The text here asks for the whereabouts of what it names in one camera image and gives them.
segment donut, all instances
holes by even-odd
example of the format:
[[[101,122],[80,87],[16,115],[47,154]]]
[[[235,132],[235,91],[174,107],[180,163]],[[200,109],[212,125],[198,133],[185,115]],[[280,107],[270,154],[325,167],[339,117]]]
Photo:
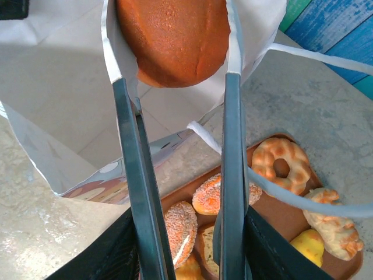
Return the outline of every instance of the donut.
[[[217,215],[220,210],[220,186],[221,173],[216,174],[205,181],[193,194],[192,205],[195,211],[202,215]],[[256,203],[261,195],[262,189],[250,183],[249,204]]]
[[[273,167],[276,159],[284,159],[290,171],[286,178],[276,176]],[[295,143],[284,138],[263,141],[252,155],[251,169],[267,180],[300,195],[311,177],[306,153]]]
[[[174,268],[177,269],[192,253],[197,235],[197,216],[192,205],[181,201],[165,212],[164,221]]]

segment braided donut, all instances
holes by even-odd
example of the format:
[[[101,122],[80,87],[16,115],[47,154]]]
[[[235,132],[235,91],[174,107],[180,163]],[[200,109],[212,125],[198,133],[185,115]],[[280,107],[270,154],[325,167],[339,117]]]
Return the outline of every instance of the braided donut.
[[[286,178],[276,176],[273,168],[276,159],[284,159],[290,172]],[[300,195],[311,177],[308,157],[295,143],[284,138],[263,141],[252,155],[252,170],[267,180]]]

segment toy food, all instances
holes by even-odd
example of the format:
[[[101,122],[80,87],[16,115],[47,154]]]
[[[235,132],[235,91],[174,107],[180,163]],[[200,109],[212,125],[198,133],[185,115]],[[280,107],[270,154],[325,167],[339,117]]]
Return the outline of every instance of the toy food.
[[[315,265],[322,266],[324,242],[316,230],[308,229],[302,232],[290,244]]]
[[[225,0],[116,2],[142,82],[184,88],[204,81],[224,64],[230,33]]]
[[[341,204],[335,202],[339,199],[338,192],[327,188],[312,190],[305,197],[318,203]],[[320,233],[325,243],[325,250],[331,255],[349,261],[363,249],[364,243],[360,240],[352,220],[312,213],[307,210],[303,210],[303,214],[309,225]]]
[[[204,182],[194,193],[192,204],[197,213],[202,215],[217,215],[220,209],[220,186],[221,174]],[[256,203],[261,195],[262,189],[255,184],[250,183],[249,204]]]
[[[219,277],[219,266],[213,260],[213,234],[214,226],[203,227],[198,231],[199,240],[198,251],[202,259],[202,264],[206,270],[215,277]]]
[[[193,253],[177,270],[176,280],[203,280],[201,270]]]
[[[276,159],[284,159],[290,172],[286,178],[276,176],[273,167]],[[284,138],[269,138],[263,141],[252,155],[252,170],[267,180],[301,194],[311,177],[311,169],[305,152],[295,143]]]
[[[190,256],[197,235],[197,216],[185,202],[171,206],[164,214],[174,268],[180,267]]]

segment fake bread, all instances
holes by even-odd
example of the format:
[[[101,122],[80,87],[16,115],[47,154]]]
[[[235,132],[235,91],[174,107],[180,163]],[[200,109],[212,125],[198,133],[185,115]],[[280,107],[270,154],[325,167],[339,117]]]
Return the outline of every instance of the fake bread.
[[[305,198],[323,204],[341,204],[336,202],[339,199],[338,192],[327,188],[311,190]],[[303,210],[303,214],[309,225],[320,233],[325,243],[325,250],[331,255],[349,261],[363,249],[364,243],[359,238],[352,220],[312,213],[307,210]]]
[[[164,213],[168,241],[174,268],[180,267],[191,255],[197,235],[197,216],[193,206],[181,201]]]

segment orange bread roll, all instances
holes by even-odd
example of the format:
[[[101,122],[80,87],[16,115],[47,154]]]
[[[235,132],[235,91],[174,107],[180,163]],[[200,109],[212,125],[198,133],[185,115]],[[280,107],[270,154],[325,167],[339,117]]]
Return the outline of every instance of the orange bread roll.
[[[220,186],[221,174],[215,176],[204,182],[194,193],[192,204],[195,211],[202,215],[217,215],[220,210]],[[260,187],[250,183],[250,198],[249,204],[256,203],[263,191]]]
[[[138,78],[158,88],[200,83],[224,64],[230,28],[225,0],[117,0]]]

